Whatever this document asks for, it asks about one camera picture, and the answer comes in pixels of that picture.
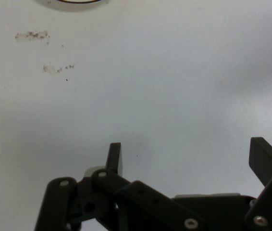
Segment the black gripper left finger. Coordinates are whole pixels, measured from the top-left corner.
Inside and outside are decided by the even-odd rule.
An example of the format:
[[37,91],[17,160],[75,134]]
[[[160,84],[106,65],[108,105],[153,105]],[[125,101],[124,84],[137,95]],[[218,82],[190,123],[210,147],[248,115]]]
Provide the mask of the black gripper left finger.
[[203,218],[140,181],[119,175],[121,145],[106,166],[81,181],[57,178],[46,187],[37,231],[78,231],[95,219],[109,231],[201,231]]

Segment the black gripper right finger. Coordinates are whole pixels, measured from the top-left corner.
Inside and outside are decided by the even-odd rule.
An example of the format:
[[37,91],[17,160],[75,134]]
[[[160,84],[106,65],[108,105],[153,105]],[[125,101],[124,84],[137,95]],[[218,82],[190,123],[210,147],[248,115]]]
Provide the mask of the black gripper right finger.
[[250,140],[249,166],[264,186],[244,217],[251,231],[272,231],[272,146],[262,137]]

